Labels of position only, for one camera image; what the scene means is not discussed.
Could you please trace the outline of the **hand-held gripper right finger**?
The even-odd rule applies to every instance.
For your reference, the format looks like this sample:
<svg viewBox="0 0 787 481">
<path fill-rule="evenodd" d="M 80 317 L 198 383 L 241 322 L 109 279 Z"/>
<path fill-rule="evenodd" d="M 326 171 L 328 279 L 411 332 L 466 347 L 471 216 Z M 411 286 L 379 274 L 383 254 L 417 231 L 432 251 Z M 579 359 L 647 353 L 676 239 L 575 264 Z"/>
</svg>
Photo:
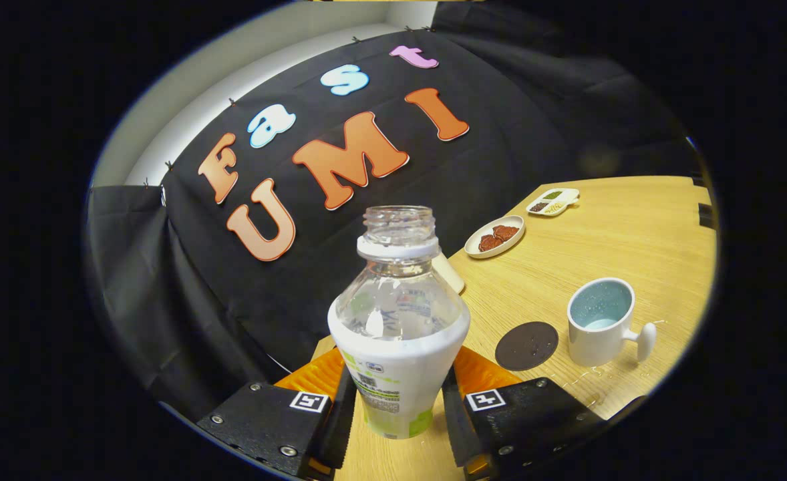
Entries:
<svg viewBox="0 0 787 481">
<path fill-rule="evenodd" d="M 462 347 L 442 384 L 454 461 L 467 480 L 546 465 L 607 429 L 607 420 L 547 377 L 521 380 Z"/>
</svg>

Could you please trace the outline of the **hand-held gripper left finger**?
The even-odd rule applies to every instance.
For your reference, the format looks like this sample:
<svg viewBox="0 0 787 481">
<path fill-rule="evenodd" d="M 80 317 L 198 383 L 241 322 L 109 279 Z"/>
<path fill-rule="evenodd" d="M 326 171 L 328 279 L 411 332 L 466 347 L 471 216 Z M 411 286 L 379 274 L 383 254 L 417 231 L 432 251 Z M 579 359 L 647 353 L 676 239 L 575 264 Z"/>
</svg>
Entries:
<svg viewBox="0 0 787 481">
<path fill-rule="evenodd" d="M 338 348 L 278 383 L 252 381 L 197 427 L 288 478 L 333 480 L 347 453 L 357 388 Z"/>
</svg>

